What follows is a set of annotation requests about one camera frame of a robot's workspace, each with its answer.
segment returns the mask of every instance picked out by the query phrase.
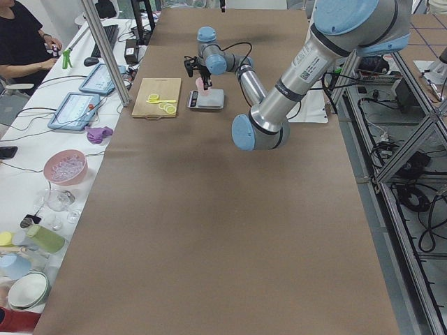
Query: label sticker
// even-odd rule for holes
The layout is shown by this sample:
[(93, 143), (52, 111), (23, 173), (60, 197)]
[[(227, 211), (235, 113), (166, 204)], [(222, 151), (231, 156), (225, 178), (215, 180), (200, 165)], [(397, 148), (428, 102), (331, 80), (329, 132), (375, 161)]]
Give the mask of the label sticker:
[(315, 77), (328, 64), (328, 61), (317, 53), (312, 54), (310, 47), (305, 45), (293, 60), (293, 65), (297, 68), (299, 76), (306, 83), (313, 82)]

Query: yellow cup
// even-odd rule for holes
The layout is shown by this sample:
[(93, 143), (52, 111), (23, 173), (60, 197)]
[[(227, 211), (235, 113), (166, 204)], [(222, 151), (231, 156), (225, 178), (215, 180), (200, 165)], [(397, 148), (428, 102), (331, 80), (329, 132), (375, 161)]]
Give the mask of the yellow cup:
[(0, 246), (14, 246), (12, 232), (0, 232)]

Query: light blue cup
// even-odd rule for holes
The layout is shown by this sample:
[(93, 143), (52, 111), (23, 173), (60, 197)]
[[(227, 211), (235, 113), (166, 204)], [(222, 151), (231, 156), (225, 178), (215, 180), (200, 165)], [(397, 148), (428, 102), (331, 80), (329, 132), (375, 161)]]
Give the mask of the light blue cup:
[(0, 268), (15, 281), (31, 270), (31, 262), (20, 255), (10, 253), (0, 258)]
[(16, 232), (13, 236), (13, 244), (15, 246), (26, 246), (28, 249), (32, 251), (36, 251), (39, 249), (37, 245), (27, 236), (27, 232), (24, 230), (20, 230)]

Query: black shirt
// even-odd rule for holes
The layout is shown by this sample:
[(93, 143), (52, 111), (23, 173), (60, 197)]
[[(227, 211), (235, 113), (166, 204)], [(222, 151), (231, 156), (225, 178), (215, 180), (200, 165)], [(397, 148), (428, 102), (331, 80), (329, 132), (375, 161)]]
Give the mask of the black shirt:
[[(38, 32), (42, 24), (19, 1), (11, 10), (13, 19), (0, 17), (0, 65), (28, 65), (51, 58)], [(36, 87), (47, 74), (47, 70), (41, 70), (14, 80)]]

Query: wooden cutting board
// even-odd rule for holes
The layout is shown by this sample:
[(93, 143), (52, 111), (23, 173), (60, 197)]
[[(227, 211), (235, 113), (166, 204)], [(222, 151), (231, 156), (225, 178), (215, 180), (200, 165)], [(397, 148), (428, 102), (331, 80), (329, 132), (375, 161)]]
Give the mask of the wooden cutting board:
[(181, 85), (181, 78), (144, 78), (138, 91), (137, 100), (133, 106), (132, 117), (147, 119), (175, 117), (177, 112), (168, 114), (160, 109), (158, 104), (147, 103), (146, 100), (150, 94), (156, 93), (160, 96), (160, 100), (176, 100), (177, 102), (173, 103), (173, 105), (177, 108)]

